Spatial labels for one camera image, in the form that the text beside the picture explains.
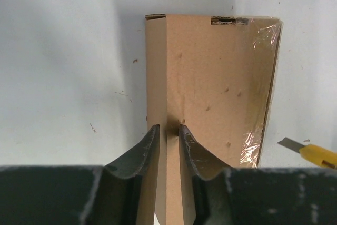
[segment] clear plastic tape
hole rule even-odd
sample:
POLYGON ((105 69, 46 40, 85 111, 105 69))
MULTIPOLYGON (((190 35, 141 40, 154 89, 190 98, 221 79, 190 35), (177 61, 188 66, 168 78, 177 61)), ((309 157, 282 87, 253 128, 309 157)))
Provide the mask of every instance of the clear plastic tape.
POLYGON ((283 25, 277 18, 268 21, 252 18, 250 22, 251 26, 247 32, 252 38, 249 52, 253 59, 245 120, 246 131, 243 134, 240 156, 240 166, 243 168, 257 168, 259 162, 283 25))

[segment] yellow handle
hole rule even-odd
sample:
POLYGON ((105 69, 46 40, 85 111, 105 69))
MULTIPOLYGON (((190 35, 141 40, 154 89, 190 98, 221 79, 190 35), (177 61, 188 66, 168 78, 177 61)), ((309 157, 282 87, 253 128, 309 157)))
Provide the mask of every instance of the yellow handle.
POLYGON ((337 169, 337 154, 319 147, 308 144, 300 149, 301 157, 323 168, 337 169))

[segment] white wall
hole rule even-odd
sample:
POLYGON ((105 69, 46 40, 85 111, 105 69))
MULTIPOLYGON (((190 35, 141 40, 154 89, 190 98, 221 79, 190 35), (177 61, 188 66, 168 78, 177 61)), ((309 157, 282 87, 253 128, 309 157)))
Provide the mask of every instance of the white wall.
POLYGON ((0 0, 0 8, 0 164, 104 164, 141 139, 149 13, 280 17, 261 165, 310 165, 276 145, 285 136, 337 152, 336 0, 0 0))

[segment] corrugated cardboard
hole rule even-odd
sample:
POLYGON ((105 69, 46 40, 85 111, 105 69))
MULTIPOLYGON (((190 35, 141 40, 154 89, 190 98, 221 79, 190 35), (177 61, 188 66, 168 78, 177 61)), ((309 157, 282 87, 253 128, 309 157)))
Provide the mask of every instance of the corrugated cardboard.
MULTIPOLYGON (((156 215, 161 225, 184 224, 179 124, 225 163, 256 166, 282 22, 164 14, 146 19, 148 126, 161 126, 156 215)), ((193 208, 184 212, 193 214, 193 208)))

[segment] yellow utility knife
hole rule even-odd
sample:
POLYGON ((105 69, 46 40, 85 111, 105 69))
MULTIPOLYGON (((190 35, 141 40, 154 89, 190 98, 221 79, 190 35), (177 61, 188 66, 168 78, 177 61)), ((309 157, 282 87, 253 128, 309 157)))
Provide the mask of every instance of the yellow utility knife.
POLYGON ((304 159, 323 168, 337 170, 337 154, 314 144, 303 145, 289 138, 284 138, 278 144, 295 151, 304 159))

